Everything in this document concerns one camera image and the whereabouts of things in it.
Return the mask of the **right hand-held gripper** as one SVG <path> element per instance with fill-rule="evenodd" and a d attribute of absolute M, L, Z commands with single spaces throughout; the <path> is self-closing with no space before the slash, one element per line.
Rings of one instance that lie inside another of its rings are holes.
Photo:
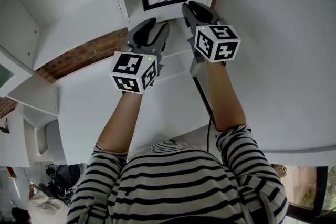
<path fill-rule="evenodd" d="M 233 25 L 225 21 L 212 8 L 197 2 L 182 4 L 182 14 L 187 27 L 195 30 L 191 47 L 210 63 L 234 60 L 241 38 Z M 196 26 L 197 21 L 210 25 Z"/>

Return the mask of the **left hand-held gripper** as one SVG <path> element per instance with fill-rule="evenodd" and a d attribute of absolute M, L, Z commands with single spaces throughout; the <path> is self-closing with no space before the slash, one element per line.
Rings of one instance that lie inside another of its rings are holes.
<path fill-rule="evenodd" d="M 149 18 L 133 27 L 127 34 L 127 44 L 114 53 L 109 76 L 117 90 L 143 94 L 154 84 L 163 67 L 161 53 L 170 33 L 170 24 L 164 23 L 153 41 L 148 44 L 156 18 Z"/>

